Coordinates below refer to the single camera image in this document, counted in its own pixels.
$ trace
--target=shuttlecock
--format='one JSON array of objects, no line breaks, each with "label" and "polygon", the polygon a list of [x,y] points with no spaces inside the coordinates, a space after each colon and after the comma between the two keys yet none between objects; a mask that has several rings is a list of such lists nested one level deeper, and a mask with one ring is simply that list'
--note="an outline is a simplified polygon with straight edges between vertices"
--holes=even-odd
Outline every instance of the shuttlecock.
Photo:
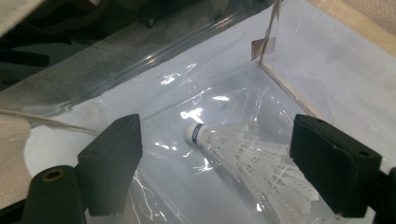
[{"label": "shuttlecock", "polygon": [[186,137],[242,181],[257,203],[264,196],[282,223],[305,223],[318,192],[297,166],[284,162],[289,146],[260,141],[258,130],[256,122],[193,123]]}]

